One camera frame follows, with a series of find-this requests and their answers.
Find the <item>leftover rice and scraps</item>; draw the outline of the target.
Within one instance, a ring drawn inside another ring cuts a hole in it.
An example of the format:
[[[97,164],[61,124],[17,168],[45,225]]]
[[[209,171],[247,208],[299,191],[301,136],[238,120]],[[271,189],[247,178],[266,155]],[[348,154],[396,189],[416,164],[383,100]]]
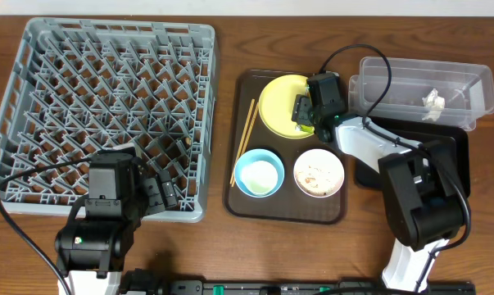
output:
[[[335,185],[333,173],[320,166],[303,166],[296,173],[296,178],[304,191],[316,197],[330,194]]]

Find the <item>white tissue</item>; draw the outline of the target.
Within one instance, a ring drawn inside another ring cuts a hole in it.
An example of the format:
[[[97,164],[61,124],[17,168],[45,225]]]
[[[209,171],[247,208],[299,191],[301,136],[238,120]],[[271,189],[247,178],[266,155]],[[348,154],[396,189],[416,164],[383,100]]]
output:
[[[424,107],[428,109],[422,120],[436,122],[445,108],[445,98],[440,97],[438,91],[434,88],[426,97],[422,98],[422,102]]]

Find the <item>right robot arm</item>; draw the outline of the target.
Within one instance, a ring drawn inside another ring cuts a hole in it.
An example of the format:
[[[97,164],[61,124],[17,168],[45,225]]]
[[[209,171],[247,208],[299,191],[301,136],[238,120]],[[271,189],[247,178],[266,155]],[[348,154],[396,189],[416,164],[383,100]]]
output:
[[[437,255],[458,247],[471,230],[467,195],[451,147],[402,138],[367,115],[347,110],[332,72],[306,79],[292,121],[323,143],[378,173],[387,223],[396,241],[382,273],[388,293],[425,292]]]

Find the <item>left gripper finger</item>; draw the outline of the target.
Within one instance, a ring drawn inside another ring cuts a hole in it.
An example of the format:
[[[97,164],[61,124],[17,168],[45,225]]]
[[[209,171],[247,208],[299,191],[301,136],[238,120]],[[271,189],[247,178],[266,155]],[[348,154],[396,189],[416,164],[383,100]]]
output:
[[[144,191],[148,197],[147,216],[158,214],[165,210],[165,205],[161,195],[161,189],[155,178],[144,180]]]
[[[176,207],[178,200],[170,173],[167,170],[162,170],[158,173],[158,178],[161,183],[161,197],[165,207],[167,209]]]

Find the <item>green orange snack wrapper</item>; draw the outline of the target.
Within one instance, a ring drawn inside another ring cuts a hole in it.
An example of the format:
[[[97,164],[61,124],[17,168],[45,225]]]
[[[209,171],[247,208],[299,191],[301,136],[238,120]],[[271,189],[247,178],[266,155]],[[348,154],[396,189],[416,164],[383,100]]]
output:
[[[306,95],[310,99],[310,92],[309,92],[309,86],[308,85],[305,86],[305,92],[302,95]],[[310,113],[312,112],[312,109],[313,109],[313,106],[312,106],[311,99],[310,99],[309,119],[310,119]],[[310,119],[309,123],[296,123],[296,130],[306,132],[308,134],[313,134],[314,133],[314,127],[313,127],[313,124],[311,122],[311,119]]]

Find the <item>white cup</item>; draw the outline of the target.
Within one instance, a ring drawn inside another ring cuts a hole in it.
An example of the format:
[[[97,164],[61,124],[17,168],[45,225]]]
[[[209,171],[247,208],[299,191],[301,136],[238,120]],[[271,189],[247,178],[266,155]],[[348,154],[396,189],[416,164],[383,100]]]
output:
[[[276,187],[278,171],[268,161],[254,161],[242,168],[241,181],[254,196],[265,196]]]

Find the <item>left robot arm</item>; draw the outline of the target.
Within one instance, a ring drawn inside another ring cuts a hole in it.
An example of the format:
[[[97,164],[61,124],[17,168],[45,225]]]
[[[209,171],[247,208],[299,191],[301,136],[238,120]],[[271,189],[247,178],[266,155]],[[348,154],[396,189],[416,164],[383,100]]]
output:
[[[134,233],[146,216],[176,207],[170,173],[149,172],[130,148],[92,156],[88,194],[70,209],[55,240],[61,294],[160,294],[148,270],[124,272]]]

